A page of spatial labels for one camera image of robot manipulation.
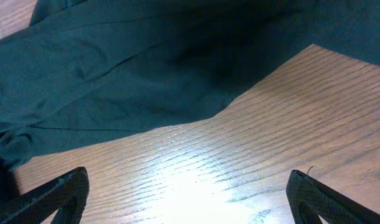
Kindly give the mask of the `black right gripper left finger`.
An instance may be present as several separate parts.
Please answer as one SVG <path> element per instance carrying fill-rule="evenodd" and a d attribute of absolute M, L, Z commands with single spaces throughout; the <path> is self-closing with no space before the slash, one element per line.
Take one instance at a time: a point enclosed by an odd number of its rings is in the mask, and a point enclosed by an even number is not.
<path fill-rule="evenodd" d="M 0 224 L 79 224 L 90 191 L 87 171 L 77 167 L 0 206 Z"/>

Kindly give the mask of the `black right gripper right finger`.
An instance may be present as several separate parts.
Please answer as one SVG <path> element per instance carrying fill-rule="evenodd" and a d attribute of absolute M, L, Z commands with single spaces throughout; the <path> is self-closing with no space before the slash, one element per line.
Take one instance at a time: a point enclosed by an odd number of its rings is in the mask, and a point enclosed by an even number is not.
<path fill-rule="evenodd" d="M 286 194 L 296 224 L 380 223 L 380 214 L 299 170 L 291 171 Z"/>

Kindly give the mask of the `black leggings with red waistband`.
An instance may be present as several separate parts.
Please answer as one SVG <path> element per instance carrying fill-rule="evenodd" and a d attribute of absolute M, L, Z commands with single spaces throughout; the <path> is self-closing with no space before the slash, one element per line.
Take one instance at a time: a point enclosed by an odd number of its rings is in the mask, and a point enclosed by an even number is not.
<path fill-rule="evenodd" d="M 380 0 L 38 1 L 0 39 L 0 205 L 31 158 L 211 118 L 311 44 L 380 65 Z"/>

